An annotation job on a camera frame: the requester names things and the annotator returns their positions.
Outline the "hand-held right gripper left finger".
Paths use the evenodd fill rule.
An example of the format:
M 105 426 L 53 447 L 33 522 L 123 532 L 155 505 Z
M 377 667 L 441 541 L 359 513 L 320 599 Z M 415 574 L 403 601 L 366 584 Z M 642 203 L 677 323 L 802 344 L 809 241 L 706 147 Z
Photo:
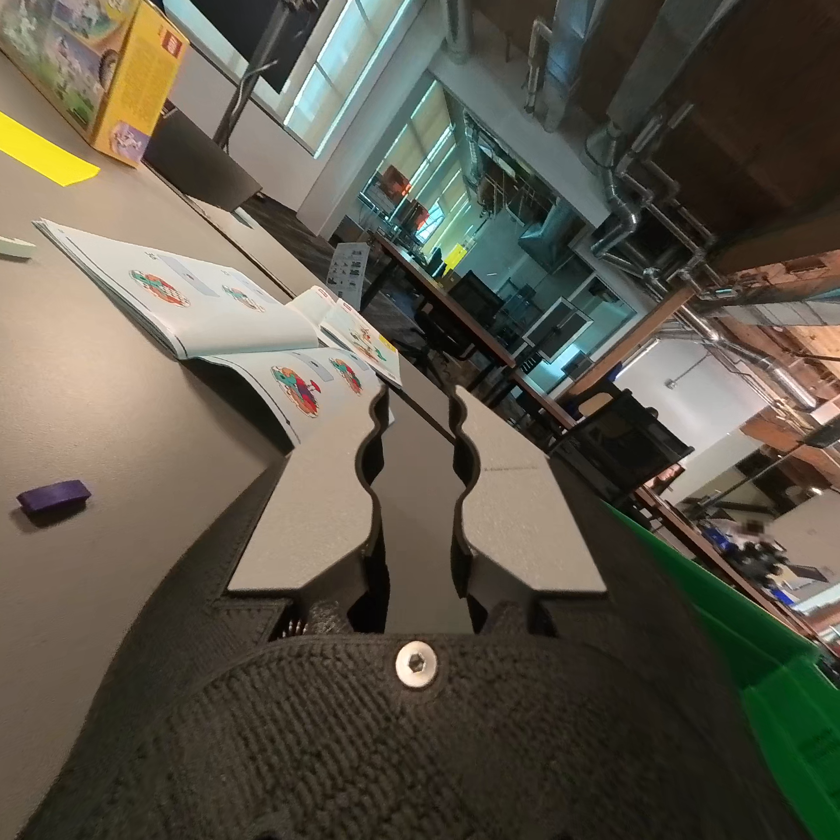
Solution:
M 344 408 L 287 458 L 238 564 L 231 595 L 364 595 L 382 530 L 389 389 Z

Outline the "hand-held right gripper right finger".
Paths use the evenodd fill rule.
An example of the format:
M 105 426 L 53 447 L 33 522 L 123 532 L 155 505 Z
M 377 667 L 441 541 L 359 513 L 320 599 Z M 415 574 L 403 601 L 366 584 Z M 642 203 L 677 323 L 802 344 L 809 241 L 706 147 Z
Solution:
M 546 454 L 466 388 L 449 397 L 459 597 L 600 597 L 606 584 Z

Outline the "small lego instruction booklet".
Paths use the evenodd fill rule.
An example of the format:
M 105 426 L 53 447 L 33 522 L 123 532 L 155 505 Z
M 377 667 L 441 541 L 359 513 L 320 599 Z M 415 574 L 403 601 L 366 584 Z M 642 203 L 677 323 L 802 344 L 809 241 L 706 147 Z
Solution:
M 313 286 L 286 307 L 306 319 L 323 343 L 354 353 L 390 384 L 403 388 L 401 356 L 396 346 L 349 303 Z

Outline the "open lego instruction booklet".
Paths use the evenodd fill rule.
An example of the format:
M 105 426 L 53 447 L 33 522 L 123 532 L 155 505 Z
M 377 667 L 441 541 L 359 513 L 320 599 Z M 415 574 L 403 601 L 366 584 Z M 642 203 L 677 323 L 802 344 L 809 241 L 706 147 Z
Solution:
M 237 375 L 293 447 L 384 384 L 240 271 L 41 218 L 33 225 L 178 361 Z

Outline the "purple lego piece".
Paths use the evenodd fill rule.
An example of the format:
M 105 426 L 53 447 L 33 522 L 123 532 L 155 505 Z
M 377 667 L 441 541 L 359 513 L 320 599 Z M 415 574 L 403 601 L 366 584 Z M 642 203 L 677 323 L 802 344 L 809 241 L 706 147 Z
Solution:
M 58 481 L 24 490 L 17 494 L 17 504 L 33 525 L 47 527 L 84 511 L 91 491 L 79 479 Z

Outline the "colourful lego set box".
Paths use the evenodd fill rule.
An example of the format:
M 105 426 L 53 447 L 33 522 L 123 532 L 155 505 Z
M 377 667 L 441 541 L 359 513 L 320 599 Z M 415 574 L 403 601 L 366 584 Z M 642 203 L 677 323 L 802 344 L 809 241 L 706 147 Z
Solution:
M 145 1 L 2 1 L 1 49 L 96 151 L 138 168 L 188 37 Z

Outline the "black plastic crate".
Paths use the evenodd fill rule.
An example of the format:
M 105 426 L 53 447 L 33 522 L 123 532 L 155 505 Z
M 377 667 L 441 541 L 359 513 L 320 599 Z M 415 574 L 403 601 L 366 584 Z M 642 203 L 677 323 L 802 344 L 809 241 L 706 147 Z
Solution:
M 630 390 L 607 383 L 587 400 L 598 407 L 560 437 L 549 461 L 571 469 L 606 502 L 630 501 L 636 490 L 694 452 Z

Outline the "long brown table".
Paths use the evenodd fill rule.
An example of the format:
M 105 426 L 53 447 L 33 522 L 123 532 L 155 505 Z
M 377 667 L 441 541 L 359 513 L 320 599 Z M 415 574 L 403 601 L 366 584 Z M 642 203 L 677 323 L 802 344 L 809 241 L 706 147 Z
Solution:
M 420 295 L 423 304 L 445 311 L 448 319 L 456 324 L 458 330 L 469 336 L 467 348 L 473 351 L 478 350 L 488 358 L 488 364 L 478 372 L 467 387 L 469 392 L 474 392 L 490 373 L 499 370 L 502 371 L 502 380 L 505 385 L 518 387 L 524 393 L 528 393 L 530 398 L 537 403 L 538 410 L 552 417 L 553 423 L 564 429 L 574 427 L 575 420 L 561 410 L 556 402 L 538 394 L 531 388 L 525 382 L 513 356 L 467 310 L 438 289 L 430 277 L 410 259 L 403 248 L 397 247 L 378 232 L 370 233 L 369 239 L 381 247 L 388 262 L 386 267 L 363 291 L 360 304 L 361 312 L 364 312 L 371 305 L 377 294 L 401 271 L 406 275 L 406 282 Z

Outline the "black office chair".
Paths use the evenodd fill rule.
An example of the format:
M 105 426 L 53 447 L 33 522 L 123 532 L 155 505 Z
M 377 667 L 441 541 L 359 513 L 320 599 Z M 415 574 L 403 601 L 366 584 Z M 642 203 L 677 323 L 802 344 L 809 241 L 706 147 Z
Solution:
M 503 306 L 503 300 L 469 271 L 448 292 L 481 328 L 492 333 L 493 322 Z M 477 346 L 471 333 L 447 309 L 425 302 L 415 313 L 415 323 L 426 337 L 429 346 L 438 353 L 451 356 L 458 362 L 468 361 Z

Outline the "white printed sign sheet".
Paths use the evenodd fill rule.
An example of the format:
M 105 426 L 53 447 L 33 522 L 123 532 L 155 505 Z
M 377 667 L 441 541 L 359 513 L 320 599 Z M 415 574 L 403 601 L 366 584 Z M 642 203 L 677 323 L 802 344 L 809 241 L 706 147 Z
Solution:
M 326 287 L 338 299 L 356 311 L 361 310 L 367 261 L 371 247 L 366 241 L 340 243 L 335 246 Z

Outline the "green plastic bin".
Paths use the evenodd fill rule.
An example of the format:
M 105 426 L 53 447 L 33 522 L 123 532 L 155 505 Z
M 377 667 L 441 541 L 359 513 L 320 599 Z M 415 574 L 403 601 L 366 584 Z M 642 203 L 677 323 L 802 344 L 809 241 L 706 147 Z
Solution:
M 652 551 L 725 659 L 776 783 L 810 835 L 839 838 L 839 689 L 823 651 L 698 563 L 606 506 Z

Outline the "black display stand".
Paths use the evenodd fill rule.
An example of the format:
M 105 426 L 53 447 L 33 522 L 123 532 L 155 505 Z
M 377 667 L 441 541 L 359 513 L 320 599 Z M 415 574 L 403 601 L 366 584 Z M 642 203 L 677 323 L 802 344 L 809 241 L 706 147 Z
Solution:
M 229 141 L 257 81 L 280 62 L 280 43 L 291 31 L 292 18 L 304 8 L 311 11 L 318 6 L 309 2 L 276 3 L 213 137 L 208 137 L 171 100 L 165 100 L 143 161 L 177 192 L 230 213 L 260 193 L 261 184 L 231 157 Z

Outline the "yellow paper sheet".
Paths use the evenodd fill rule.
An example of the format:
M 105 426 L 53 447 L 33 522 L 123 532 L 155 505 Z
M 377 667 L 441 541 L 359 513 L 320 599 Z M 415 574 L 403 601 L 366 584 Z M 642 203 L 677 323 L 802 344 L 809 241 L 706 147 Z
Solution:
M 1 113 L 1 152 L 62 187 L 89 181 L 100 167 L 49 142 Z

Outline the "large black display screen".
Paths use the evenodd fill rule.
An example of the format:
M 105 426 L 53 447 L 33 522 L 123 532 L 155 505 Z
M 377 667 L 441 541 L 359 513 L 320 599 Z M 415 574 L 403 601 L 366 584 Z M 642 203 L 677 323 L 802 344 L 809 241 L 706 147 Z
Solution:
M 291 10 L 260 81 L 281 93 L 329 2 L 289 2 Z M 253 59 L 280 2 L 163 1 L 170 19 L 182 25 L 201 50 L 240 77 Z

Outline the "silver ventilation duct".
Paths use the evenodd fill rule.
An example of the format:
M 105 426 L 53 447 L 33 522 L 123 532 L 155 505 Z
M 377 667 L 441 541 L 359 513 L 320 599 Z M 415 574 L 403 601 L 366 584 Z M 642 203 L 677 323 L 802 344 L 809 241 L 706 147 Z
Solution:
M 665 284 L 681 277 L 699 288 L 722 288 L 725 281 L 710 263 L 718 237 L 681 199 L 682 185 L 657 162 L 659 147 L 695 109 L 692 101 L 668 112 L 656 108 L 643 128 L 628 136 L 611 120 L 596 128 L 584 142 L 584 152 L 601 178 L 605 201 L 611 214 L 603 236 L 591 247 L 593 256 L 612 261 L 617 250 L 635 236 L 647 217 L 652 218 L 687 253 L 681 262 L 641 259 L 638 255 L 620 259 L 616 265 L 639 278 Z

